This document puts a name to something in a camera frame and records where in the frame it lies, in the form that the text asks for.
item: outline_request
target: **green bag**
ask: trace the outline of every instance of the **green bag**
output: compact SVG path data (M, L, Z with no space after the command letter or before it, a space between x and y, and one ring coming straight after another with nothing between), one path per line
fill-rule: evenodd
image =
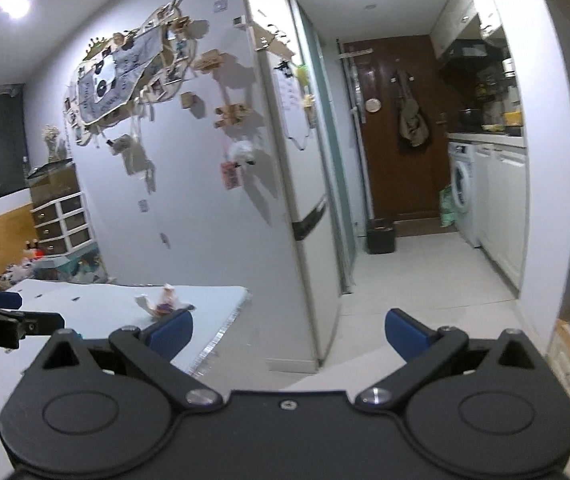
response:
M440 192L440 226L449 227L456 221L454 213L454 197L451 193L451 186L448 184Z

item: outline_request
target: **white floor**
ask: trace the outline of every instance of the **white floor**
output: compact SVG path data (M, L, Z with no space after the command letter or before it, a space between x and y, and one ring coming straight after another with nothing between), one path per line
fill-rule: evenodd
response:
M458 233L398 238L397 245L393 254L359 254L353 293L342 298L334 343L318 374L267 370L251 313L245 313L223 337L200 380L225 395L233 389L346 390L353 399L404 364L385 339L383 320L391 308L432 328L453 325L476 338L526 329L514 290ZM570 462L565 472L570 476Z
M386 346L385 314L402 308L424 324L455 325L472 337L496 337L520 328L514 291L479 249L458 233L398 238L392 254L360 254L353 294L325 367Z

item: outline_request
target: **washing machine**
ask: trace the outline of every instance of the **washing machine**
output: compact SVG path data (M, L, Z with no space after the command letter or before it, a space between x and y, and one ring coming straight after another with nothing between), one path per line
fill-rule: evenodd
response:
M480 247L474 222L476 208L474 146L463 142L450 142L449 166L456 227L467 243L472 247Z

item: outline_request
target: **ceiling light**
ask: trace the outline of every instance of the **ceiling light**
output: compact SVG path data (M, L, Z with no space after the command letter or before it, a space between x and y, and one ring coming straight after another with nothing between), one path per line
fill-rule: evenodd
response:
M29 0L0 0L0 9L14 20L18 20L30 12Z

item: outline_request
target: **yellow container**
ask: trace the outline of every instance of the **yellow container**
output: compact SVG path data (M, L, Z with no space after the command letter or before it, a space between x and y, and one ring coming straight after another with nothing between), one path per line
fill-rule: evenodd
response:
M522 126L523 112L507 112L503 114L505 126Z

